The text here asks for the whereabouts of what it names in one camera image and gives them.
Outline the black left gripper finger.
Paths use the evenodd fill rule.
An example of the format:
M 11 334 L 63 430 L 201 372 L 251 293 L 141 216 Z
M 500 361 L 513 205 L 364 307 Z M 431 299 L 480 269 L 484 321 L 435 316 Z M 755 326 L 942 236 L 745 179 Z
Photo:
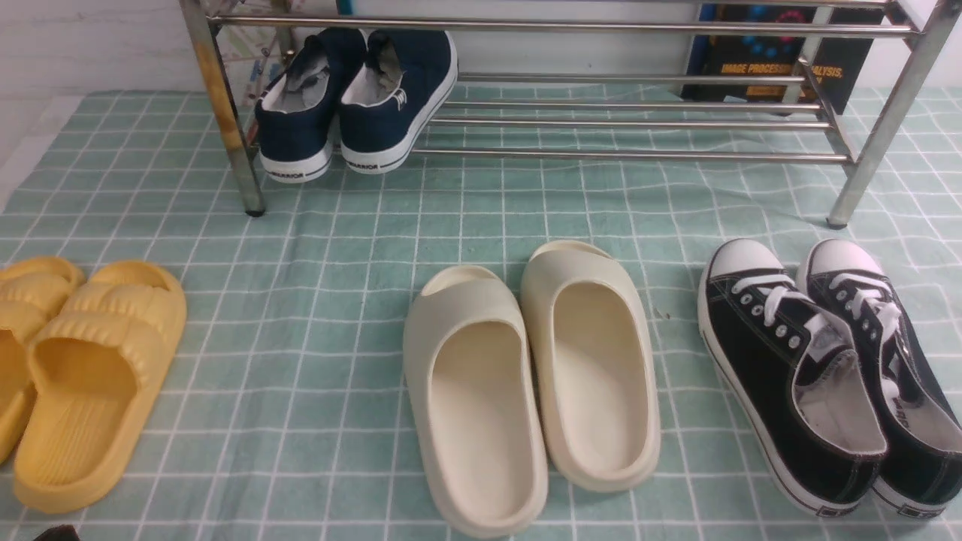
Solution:
M 55 526 L 42 531 L 34 541 L 81 541 L 81 537 L 73 526 Z

